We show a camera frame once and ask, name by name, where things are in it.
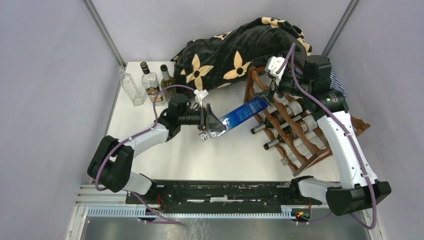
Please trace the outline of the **green wine bottle back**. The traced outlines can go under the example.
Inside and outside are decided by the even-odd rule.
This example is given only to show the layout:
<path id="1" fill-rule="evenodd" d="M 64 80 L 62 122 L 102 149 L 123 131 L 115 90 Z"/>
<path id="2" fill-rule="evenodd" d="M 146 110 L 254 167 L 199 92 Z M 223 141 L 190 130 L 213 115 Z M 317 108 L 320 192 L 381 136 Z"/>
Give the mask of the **green wine bottle back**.
<path id="1" fill-rule="evenodd" d="M 162 73 L 162 80 L 161 80 L 162 89 L 176 84 L 175 78 L 169 74 L 168 67 L 165 64 L 162 64 L 160 66 L 160 70 Z M 175 87 L 168 88 L 163 90 L 163 94 L 165 99 L 169 102 L 177 94 L 177 90 Z"/>

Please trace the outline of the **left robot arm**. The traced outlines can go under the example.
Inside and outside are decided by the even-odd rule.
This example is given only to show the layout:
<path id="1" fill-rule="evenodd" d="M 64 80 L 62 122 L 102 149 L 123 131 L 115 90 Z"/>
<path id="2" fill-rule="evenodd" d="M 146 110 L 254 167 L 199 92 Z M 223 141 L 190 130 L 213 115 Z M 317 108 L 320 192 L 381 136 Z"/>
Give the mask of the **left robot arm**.
<path id="1" fill-rule="evenodd" d="M 132 171 L 135 157 L 153 146 L 170 141 L 181 131 L 182 125 L 197 126 L 202 133 L 227 130 L 212 112 L 210 104 L 191 109 L 188 102 L 186 95 L 177 94 L 158 119 L 141 132 L 121 138 L 105 136 L 87 168 L 87 174 L 95 180 L 97 189 L 113 193 L 135 192 L 145 204 L 153 203 L 157 198 L 157 190 L 152 187 L 155 183 L 149 177 Z"/>

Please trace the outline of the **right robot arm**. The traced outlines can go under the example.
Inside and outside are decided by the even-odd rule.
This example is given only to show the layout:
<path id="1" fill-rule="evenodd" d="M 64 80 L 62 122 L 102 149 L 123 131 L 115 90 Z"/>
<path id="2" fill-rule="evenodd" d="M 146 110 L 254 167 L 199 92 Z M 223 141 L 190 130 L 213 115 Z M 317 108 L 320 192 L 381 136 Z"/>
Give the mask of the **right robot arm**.
<path id="1" fill-rule="evenodd" d="M 265 72 L 271 82 L 260 97 L 268 104 L 274 103 L 275 93 L 301 97 L 328 142 L 340 177 L 339 183 L 312 176 L 294 178 L 289 199 L 295 204 L 316 199 L 327 204 L 336 216 L 366 209 L 376 212 L 377 205 L 392 189 L 388 182 L 378 179 L 366 160 L 344 94 L 334 88 L 330 60 L 321 55 L 309 56 L 301 77 L 297 77 L 293 54 L 273 56 L 267 61 Z"/>

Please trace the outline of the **blue liquid square bottle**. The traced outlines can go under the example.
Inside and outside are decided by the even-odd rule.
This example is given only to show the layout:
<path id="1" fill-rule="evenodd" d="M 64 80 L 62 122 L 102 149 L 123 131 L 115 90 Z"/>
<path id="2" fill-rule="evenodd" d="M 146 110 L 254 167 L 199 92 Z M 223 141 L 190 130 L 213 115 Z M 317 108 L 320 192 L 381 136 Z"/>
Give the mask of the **blue liquid square bottle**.
<path id="1" fill-rule="evenodd" d="M 205 142 L 208 139 L 218 138 L 237 126 L 241 125 L 248 119 L 252 118 L 256 114 L 260 113 L 266 109 L 269 105 L 261 98 L 256 97 L 238 108 L 232 110 L 231 112 L 223 115 L 219 121 L 226 126 L 226 130 L 217 131 L 217 130 L 206 130 L 199 134 L 201 140 Z"/>

